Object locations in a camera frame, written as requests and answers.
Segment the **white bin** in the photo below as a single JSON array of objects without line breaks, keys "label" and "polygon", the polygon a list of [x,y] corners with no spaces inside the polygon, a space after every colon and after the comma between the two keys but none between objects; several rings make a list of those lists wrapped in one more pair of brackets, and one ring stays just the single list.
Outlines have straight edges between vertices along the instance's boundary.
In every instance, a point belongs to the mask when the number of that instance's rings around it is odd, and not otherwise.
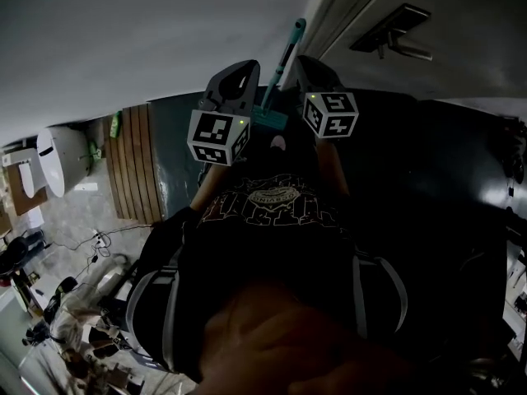
[{"label": "white bin", "polygon": [[49,188],[58,198],[87,176],[90,157],[84,133],[66,127],[46,128],[39,133],[36,146]]}]

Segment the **white cube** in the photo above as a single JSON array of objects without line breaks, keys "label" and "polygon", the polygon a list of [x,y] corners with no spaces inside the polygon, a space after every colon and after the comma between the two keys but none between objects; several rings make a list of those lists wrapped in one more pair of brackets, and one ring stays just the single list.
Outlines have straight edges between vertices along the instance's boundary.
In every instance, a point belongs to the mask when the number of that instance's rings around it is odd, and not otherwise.
[{"label": "white cube", "polygon": [[249,137],[249,117],[199,109],[192,111],[187,144],[196,161],[232,165]]},{"label": "white cube", "polygon": [[351,92],[315,92],[305,94],[302,117],[320,138],[348,137],[359,111]]}]

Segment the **person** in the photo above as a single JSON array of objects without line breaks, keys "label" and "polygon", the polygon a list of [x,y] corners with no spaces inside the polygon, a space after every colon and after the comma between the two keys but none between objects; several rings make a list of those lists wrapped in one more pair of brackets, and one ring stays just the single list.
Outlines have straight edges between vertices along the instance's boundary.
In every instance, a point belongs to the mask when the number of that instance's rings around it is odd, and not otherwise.
[{"label": "person", "polygon": [[[49,330],[50,338],[69,373],[78,379],[84,379],[89,374],[90,362],[86,357],[93,351],[113,345],[113,338],[119,334],[118,328],[104,326],[97,319],[101,316],[98,303],[119,284],[121,276],[114,274],[103,286],[99,285],[113,269],[126,267],[128,259],[117,254],[99,262],[77,288],[63,297],[60,310]],[[110,339],[83,342],[83,327],[87,323],[91,323],[97,331],[104,332]]]},{"label": "person", "polygon": [[27,237],[16,237],[0,253],[0,277],[8,277],[11,273],[24,267],[32,258],[44,250],[44,233],[39,230]]},{"label": "person", "polygon": [[184,230],[175,368],[196,394],[384,393],[410,379],[412,365],[363,339],[395,332],[401,303],[382,268],[372,291],[357,289],[350,206],[332,142],[313,151],[276,136],[246,163],[213,165],[190,206],[152,231],[139,277],[168,264]]}]

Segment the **wooden mat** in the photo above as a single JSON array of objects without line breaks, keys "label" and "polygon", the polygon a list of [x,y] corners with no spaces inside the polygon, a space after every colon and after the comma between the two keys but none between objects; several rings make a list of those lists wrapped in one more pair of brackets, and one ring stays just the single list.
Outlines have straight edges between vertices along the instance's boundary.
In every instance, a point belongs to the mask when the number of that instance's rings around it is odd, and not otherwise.
[{"label": "wooden mat", "polygon": [[105,153],[118,218],[143,224],[163,221],[161,192],[152,159],[149,104],[123,109],[119,137],[110,137],[112,116],[104,119]]}]

